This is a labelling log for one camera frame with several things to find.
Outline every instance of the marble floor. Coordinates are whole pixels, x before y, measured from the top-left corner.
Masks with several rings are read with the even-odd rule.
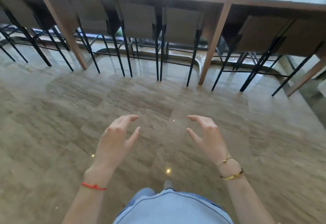
[[[10,46],[12,62],[0,53],[0,223],[60,223],[83,173],[92,162],[104,129],[118,116],[137,114],[138,143],[108,185],[99,223],[111,223],[141,188],[160,192],[170,179],[175,190],[200,194],[224,208],[238,223],[224,183],[185,128],[200,133],[190,114],[211,117],[231,154],[276,223],[326,220],[326,130],[299,92],[287,98],[279,82],[257,75],[244,93],[246,73],[210,68],[203,86],[186,66],[166,64],[156,81],[153,61],[97,58],[86,71],[67,53],[75,72],[57,52],[47,67],[28,46],[26,64]]]

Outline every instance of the left hand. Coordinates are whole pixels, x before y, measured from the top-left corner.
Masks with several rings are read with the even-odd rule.
[[[104,131],[92,166],[85,173],[85,181],[99,186],[107,185],[114,170],[138,140],[140,127],[137,127],[131,137],[126,139],[129,124],[138,118],[138,115],[121,116]]]

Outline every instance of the red string bracelet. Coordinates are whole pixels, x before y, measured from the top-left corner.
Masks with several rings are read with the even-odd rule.
[[[86,183],[81,183],[82,186],[85,186],[90,189],[95,189],[95,190],[106,190],[106,188],[99,188],[97,185],[88,185]]]

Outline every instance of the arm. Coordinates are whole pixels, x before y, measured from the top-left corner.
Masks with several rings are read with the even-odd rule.
[[[227,146],[214,121],[211,118],[195,115],[189,115],[188,118],[191,121],[197,121],[202,127],[202,138],[197,136],[190,128],[187,128],[187,131],[218,167],[222,177],[229,177],[239,173],[241,166],[236,160],[228,159],[226,163],[223,163],[223,160],[227,157]],[[241,224],[274,224],[271,215],[243,174],[225,181],[225,184]]]
[[[140,127],[126,140],[128,125],[138,118],[137,115],[121,116],[104,131],[98,143],[94,161],[84,174],[84,183],[106,188],[115,169],[138,140]],[[96,223],[104,193],[105,191],[102,190],[81,186],[62,224]]]

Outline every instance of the foot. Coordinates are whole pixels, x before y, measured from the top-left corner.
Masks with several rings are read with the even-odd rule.
[[[173,187],[173,186],[172,186],[171,181],[166,180],[166,181],[164,182],[164,185],[163,185],[163,190],[166,190],[166,189],[168,189],[168,188],[172,188],[172,187]]]

